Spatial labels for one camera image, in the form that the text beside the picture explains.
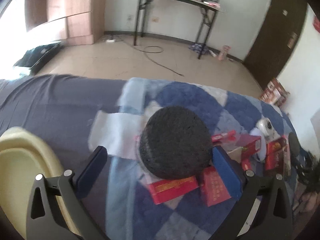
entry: door handle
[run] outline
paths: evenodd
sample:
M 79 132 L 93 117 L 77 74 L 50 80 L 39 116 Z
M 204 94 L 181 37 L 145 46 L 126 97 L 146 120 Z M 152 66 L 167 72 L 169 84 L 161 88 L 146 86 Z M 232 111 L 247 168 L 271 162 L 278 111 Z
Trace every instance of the door handle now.
M 289 39 L 289 42 L 287 45 L 289 47 L 289 49 L 292 49 L 292 47 L 294 46 L 294 44 L 296 42 L 297 37 L 298 37 L 298 35 L 295 32 L 292 32 L 291 38 Z

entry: blue and white patterned blanket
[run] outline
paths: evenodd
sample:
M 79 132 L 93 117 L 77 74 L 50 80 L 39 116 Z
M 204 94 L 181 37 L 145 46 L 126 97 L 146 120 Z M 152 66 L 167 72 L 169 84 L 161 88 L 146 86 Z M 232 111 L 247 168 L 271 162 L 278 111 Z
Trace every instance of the blue and white patterned blanket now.
M 183 106 L 195 112 L 212 135 L 230 130 L 248 133 L 262 117 L 270 119 L 279 135 L 294 131 L 287 115 L 277 107 L 249 96 L 196 84 L 133 78 L 126 83 L 119 106 L 119 112 L 141 117 L 141 129 L 159 108 Z M 128 138 L 123 143 L 130 145 Z M 135 149 L 131 146 L 129 151 L 135 152 Z M 262 174 L 261 163 L 252 161 L 252 166 L 258 175 Z M 231 198 L 207 207 L 201 200 L 200 190 L 196 189 L 155 205 L 142 177 L 134 157 L 112 157 L 106 203 L 106 232 L 112 240 L 206 240 L 236 202 Z M 286 185 L 292 200 L 295 174 Z

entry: yellow plastic tub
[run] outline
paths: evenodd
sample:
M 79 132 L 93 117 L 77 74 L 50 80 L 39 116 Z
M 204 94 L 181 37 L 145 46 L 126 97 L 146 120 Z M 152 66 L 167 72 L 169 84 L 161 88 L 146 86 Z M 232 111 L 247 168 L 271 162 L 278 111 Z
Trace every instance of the yellow plastic tub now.
M 0 137 L 0 206 L 19 234 L 26 239 L 26 217 L 35 176 L 60 176 L 63 168 L 46 143 L 20 127 Z M 79 234 L 61 197 L 61 212 L 71 231 Z

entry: wall outlet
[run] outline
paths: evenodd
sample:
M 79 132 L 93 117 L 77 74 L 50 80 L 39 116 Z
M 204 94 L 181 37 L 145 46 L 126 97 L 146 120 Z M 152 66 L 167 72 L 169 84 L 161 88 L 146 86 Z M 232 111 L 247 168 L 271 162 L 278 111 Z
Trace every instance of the wall outlet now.
M 151 21 L 154 22 L 154 23 L 158 23 L 159 22 L 159 17 L 152 17 Z

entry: tiled floor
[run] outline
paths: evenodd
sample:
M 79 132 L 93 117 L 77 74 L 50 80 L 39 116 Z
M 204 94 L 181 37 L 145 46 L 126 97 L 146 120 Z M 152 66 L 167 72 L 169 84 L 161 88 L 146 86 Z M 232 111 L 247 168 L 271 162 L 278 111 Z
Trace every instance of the tiled floor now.
M 132 44 L 132 36 L 120 36 Z M 167 79 L 180 82 L 198 83 L 217 87 L 235 93 L 258 97 L 260 87 L 247 69 L 238 62 L 218 61 L 211 55 L 198 60 L 188 45 L 153 38 L 139 38 L 138 49 L 145 46 L 161 46 L 164 51 L 148 54 L 154 61 L 181 73 L 179 76 L 148 60 L 143 52 L 123 42 L 97 42 L 64 48 L 39 74 L 70 73 L 90 78 L 124 79 L 132 77 Z

